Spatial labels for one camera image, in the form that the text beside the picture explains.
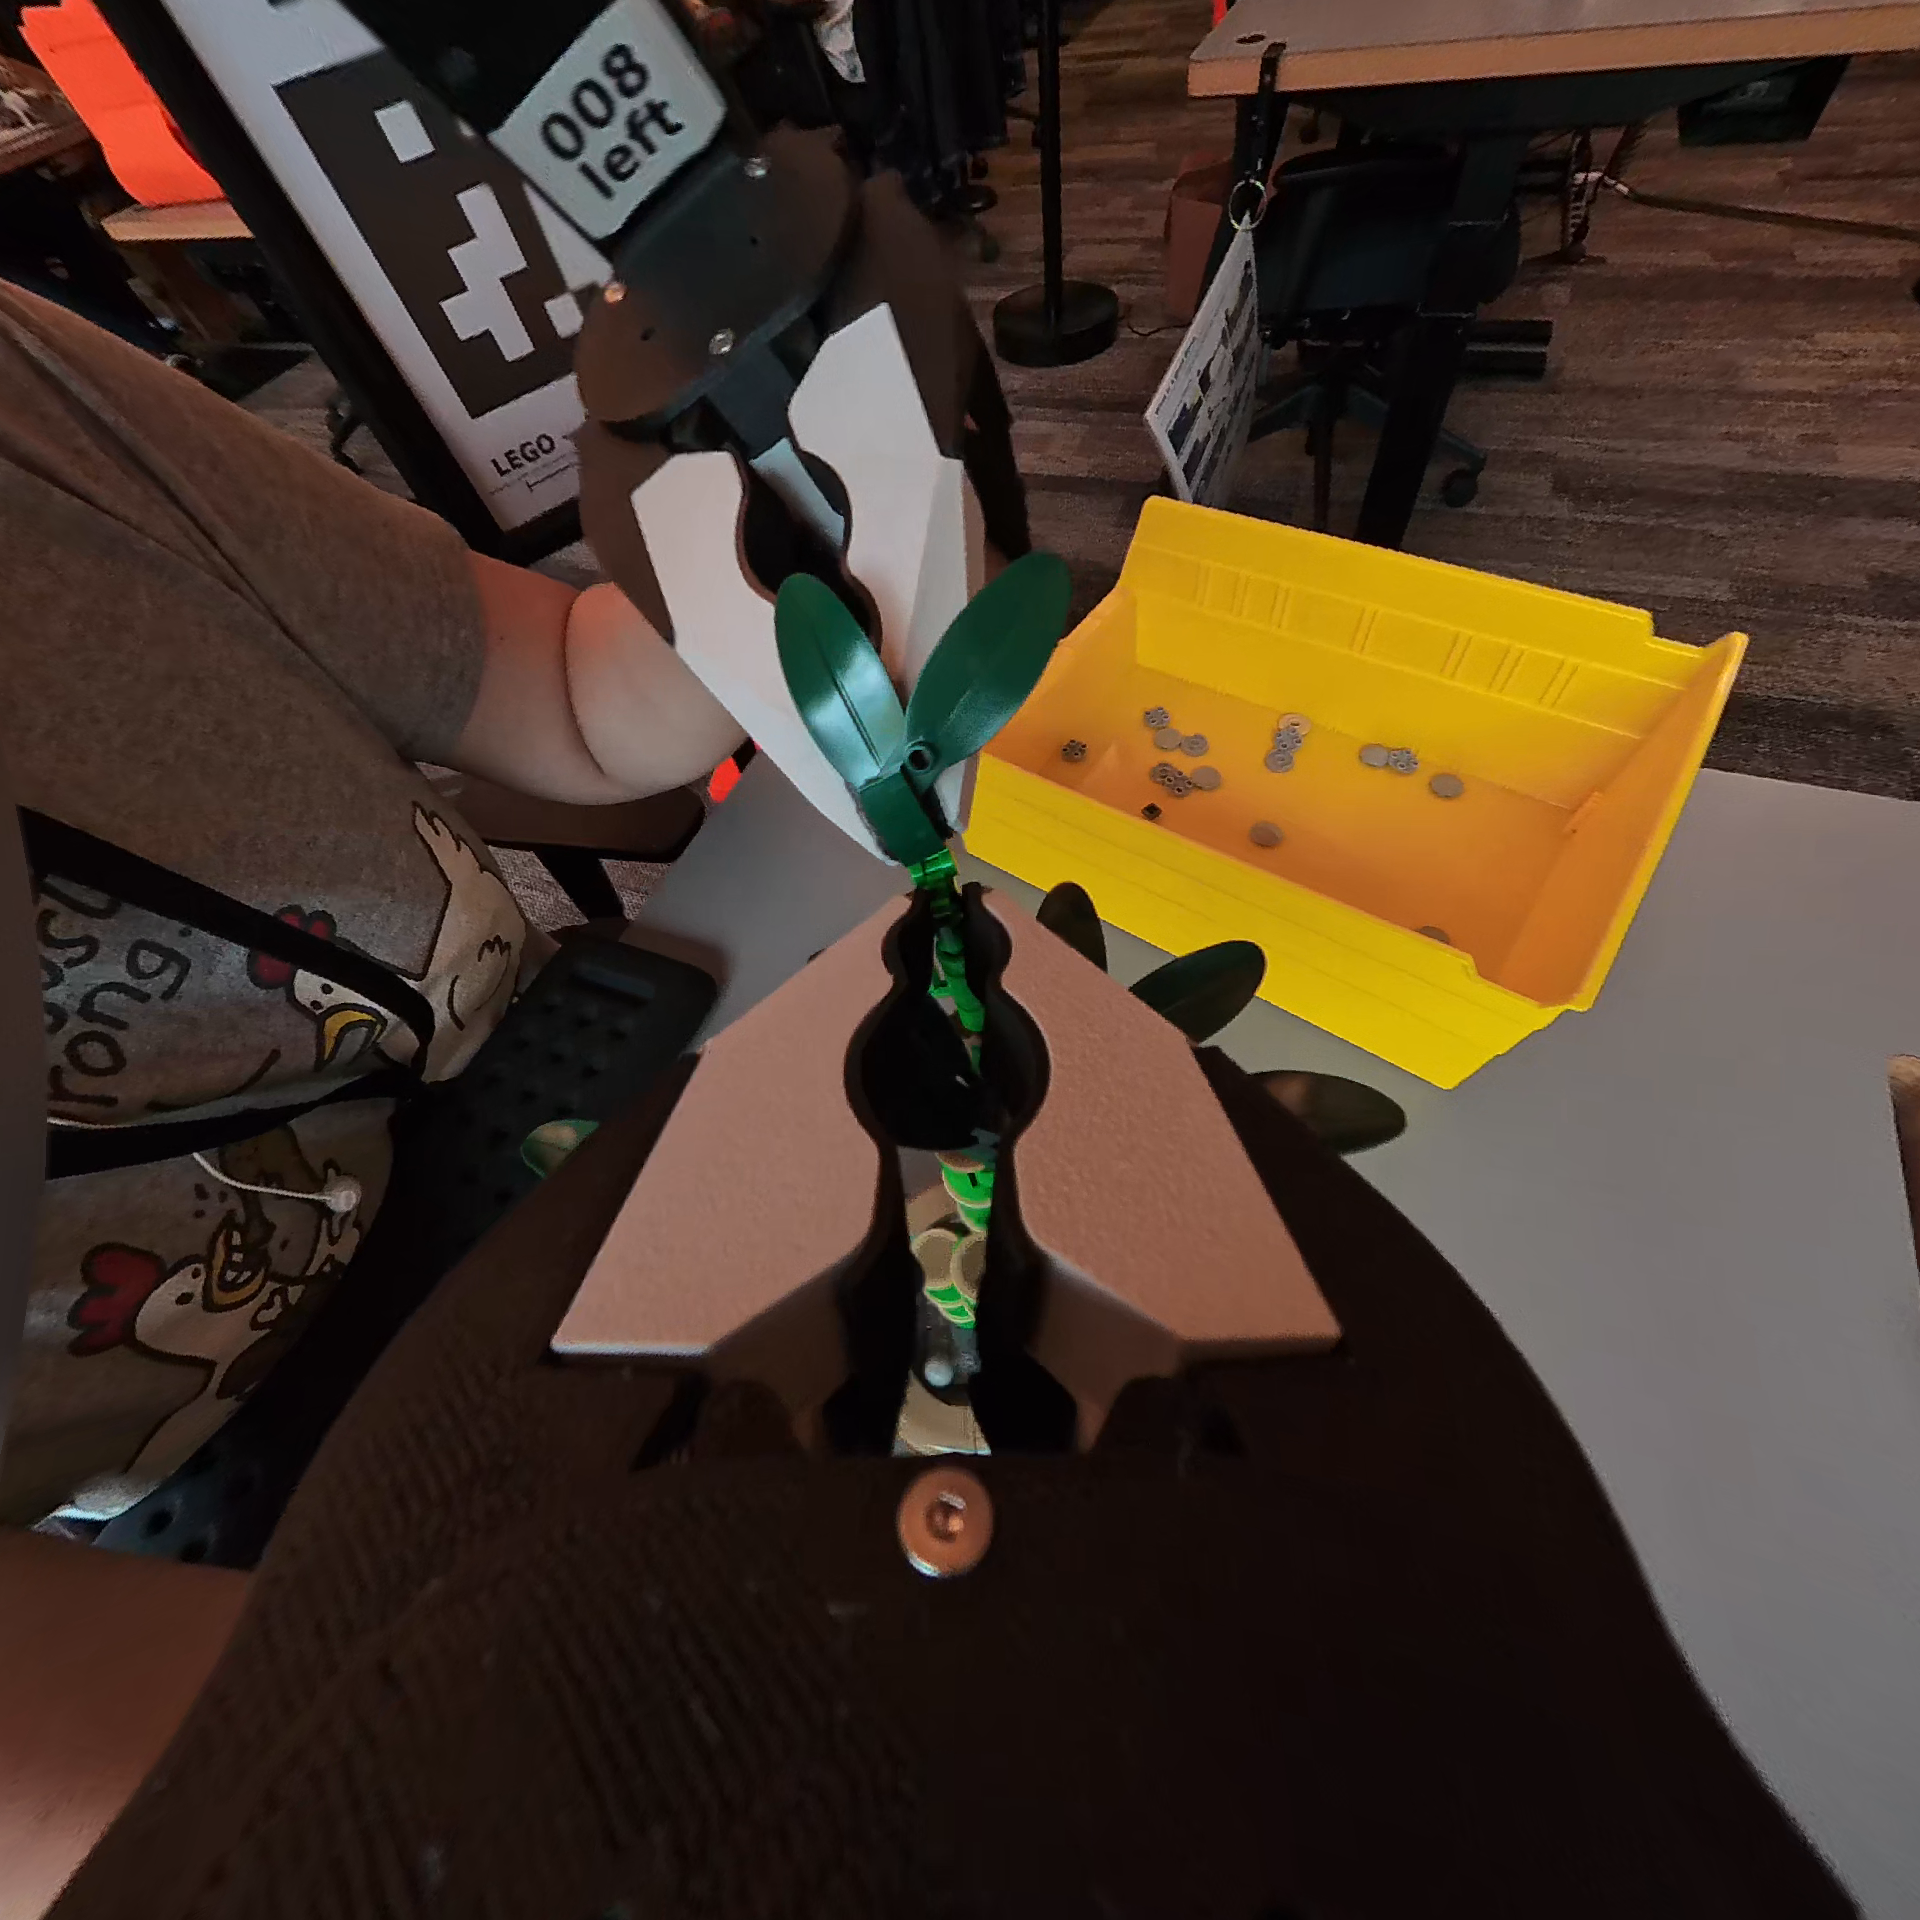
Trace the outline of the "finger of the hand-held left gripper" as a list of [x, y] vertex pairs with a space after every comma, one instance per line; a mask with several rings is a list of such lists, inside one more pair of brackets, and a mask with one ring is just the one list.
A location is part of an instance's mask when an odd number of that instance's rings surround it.
[[[908, 578], [898, 468], [868, 448], [821, 451], [850, 505], [850, 572], [879, 614], [879, 659], [906, 690]], [[850, 842], [885, 860], [847, 781], [805, 731], [777, 659], [774, 600], [748, 572], [740, 518], [750, 468], [729, 451], [669, 458], [630, 493], [683, 662], [762, 755]]]
[[799, 456], [847, 504], [844, 573], [906, 701], [935, 644], [983, 586], [983, 515], [941, 453], [890, 305], [836, 329], [789, 405]]

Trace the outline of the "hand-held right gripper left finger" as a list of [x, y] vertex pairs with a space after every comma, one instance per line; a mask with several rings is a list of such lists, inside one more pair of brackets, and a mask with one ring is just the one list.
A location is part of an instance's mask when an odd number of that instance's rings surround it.
[[771, 1393], [799, 1437], [891, 1453], [918, 1326], [893, 1145], [847, 1057], [898, 992], [902, 896], [698, 1053], [561, 1317], [561, 1361]]

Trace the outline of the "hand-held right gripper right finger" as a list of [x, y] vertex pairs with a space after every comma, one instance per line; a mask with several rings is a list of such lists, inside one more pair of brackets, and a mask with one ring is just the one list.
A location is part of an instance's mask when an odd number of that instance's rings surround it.
[[996, 1124], [972, 1409], [1091, 1450], [1138, 1381], [1330, 1353], [1338, 1317], [1193, 1044], [1004, 893], [966, 889]]

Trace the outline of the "green lego leaf sprig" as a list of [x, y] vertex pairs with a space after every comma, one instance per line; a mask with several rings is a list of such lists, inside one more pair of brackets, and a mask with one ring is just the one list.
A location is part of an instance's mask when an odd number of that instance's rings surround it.
[[1044, 550], [985, 582], [932, 644], [902, 699], [844, 601], [796, 573], [774, 600], [774, 646], [799, 722], [847, 786], [879, 850], [917, 872], [956, 835], [939, 780], [1017, 716], [1053, 659], [1071, 576]]

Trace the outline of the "green lego bamboo plant model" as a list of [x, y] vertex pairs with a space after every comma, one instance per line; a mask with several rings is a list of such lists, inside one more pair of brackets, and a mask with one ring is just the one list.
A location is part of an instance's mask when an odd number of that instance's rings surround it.
[[[900, 988], [847, 1057], [847, 1078], [870, 1106], [875, 1136], [898, 1152], [908, 1252], [918, 1269], [918, 1326], [897, 1451], [991, 1456], [972, 1382], [999, 1136], [981, 1073], [985, 1016], [970, 973], [970, 885], [943, 874], [902, 899]], [[1052, 889], [1036, 918], [1109, 973], [1098, 915], [1081, 891]], [[1260, 949], [1215, 945], [1123, 988], [1175, 1025], [1207, 1068], [1220, 1061], [1205, 1043], [1247, 1005], [1262, 971]]]

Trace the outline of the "person's right forearm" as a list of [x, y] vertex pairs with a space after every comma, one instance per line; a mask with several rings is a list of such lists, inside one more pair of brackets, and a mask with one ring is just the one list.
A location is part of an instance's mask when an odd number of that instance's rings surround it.
[[44, 1915], [172, 1741], [249, 1576], [7, 1528], [3, 1915]]

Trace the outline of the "person's left forearm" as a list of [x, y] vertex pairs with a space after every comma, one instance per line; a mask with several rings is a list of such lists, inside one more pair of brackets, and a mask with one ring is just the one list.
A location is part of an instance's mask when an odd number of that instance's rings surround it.
[[467, 558], [478, 674], [423, 761], [532, 800], [611, 806], [707, 780], [750, 731], [615, 582]]

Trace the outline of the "black stanchion pole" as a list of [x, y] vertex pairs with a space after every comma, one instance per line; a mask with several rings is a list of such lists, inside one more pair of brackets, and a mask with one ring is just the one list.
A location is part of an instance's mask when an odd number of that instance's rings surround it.
[[1041, 276], [991, 310], [996, 356], [1012, 368], [1075, 368], [1117, 341], [1119, 305], [1102, 282], [1066, 273], [1062, 4], [1038, 2]]

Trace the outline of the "black perforated pad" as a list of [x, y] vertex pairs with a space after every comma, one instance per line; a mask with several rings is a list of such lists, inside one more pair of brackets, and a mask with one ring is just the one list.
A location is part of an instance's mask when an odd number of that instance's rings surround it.
[[678, 958], [574, 928], [467, 1070], [393, 1117], [391, 1181], [346, 1280], [287, 1361], [158, 1490], [97, 1529], [107, 1552], [252, 1570], [325, 1435], [444, 1278], [540, 1181], [526, 1139], [622, 1116], [718, 996]]

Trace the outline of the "black framed marker sign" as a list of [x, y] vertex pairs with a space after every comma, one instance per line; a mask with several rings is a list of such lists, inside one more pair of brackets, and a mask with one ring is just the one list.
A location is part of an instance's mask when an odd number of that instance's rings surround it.
[[577, 542], [572, 350], [605, 261], [346, 4], [129, 4], [126, 26], [404, 486], [503, 561]]

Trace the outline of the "white hanging card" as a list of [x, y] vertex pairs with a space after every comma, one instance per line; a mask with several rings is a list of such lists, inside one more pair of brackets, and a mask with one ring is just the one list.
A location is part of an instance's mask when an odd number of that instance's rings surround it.
[[1225, 510], [1250, 442], [1265, 344], [1258, 244], [1236, 226], [1142, 414], [1172, 497]]

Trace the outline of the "yellow plastic parts bin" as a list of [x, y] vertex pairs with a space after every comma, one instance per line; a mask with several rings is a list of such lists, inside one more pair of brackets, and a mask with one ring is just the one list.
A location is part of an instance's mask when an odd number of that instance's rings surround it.
[[1436, 1089], [1594, 1008], [1747, 635], [1154, 497], [966, 850]]

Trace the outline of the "group of grey round pieces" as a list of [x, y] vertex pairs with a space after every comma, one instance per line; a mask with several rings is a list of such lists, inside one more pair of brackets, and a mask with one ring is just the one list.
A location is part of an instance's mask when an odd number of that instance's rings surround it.
[[[1462, 769], [1410, 741], [1298, 706], [1158, 693], [1126, 704], [1114, 739], [1095, 739], [1092, 716], [1076, 713], [1044, 769], [1126, 822], [1428, 940], [1466, 941], [1447, 864], [1466, 854], [1484, 809]], [[1146, 803], [1161, 803], [1163, 820], [1142, 820]]]

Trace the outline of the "black office chair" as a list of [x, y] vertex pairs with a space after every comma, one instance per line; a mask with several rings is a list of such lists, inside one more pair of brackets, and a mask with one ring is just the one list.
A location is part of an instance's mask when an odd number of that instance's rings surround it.
[[1255, 236], [1260, 339], [1297, 350], [1293, 370], [1255, 408], [1253, 442], [1302, 433], [1311, 468], [1310, 528], [1333, 516], [1338, 427], [1374, 433], [1389, 412], [1387, 360], [1401, 347], [1450, 237], [1459, 181], [1474, 160], [1510, 160], [1503, 204], [1471, 265], [1467, 323], [1519, 273], [1519, 166], [1529, 136], [1466, 146], [1364, 137], [1278, 166]]

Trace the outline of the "person's printed shirt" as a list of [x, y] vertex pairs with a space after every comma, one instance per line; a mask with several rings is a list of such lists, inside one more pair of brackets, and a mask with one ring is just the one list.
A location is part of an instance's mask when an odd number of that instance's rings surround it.
[[[193, 376], [4, 285], [4, 764], [27, 809], [435, 1012], [423, 1082], [511, 1003], [529, 926], [423, 780], [478, 674], [457, 534]], [[383, 1198], [418, 1043], [350, 980], [107, 882], [34, 904], [50, 1133], [317, 1108], [50, 1181], [4, 1523], [110, 1521], [286, 1358]]]

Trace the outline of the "orange safety vest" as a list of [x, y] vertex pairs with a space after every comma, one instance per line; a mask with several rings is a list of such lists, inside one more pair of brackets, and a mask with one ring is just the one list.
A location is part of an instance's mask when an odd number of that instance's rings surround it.
[[19, 29], [135, 204], [166, 209], [225, 200], [99, 4], [25, 4]]

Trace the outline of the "grey office desk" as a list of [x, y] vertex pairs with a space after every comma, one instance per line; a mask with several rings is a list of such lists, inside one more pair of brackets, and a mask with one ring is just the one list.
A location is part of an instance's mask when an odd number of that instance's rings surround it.
[[1265, 177], [1286, 106], [1457, 149], [1447, 221], [1389, 378], [1355, 537], [1397, 547], [1409, 532], [1532, 137], [1628, 126], [1793, 64], [1916, 45], [1916, 2], [1228, 8], [1188, 54], [1187, 94], [1236, 106], [1241, 177]]

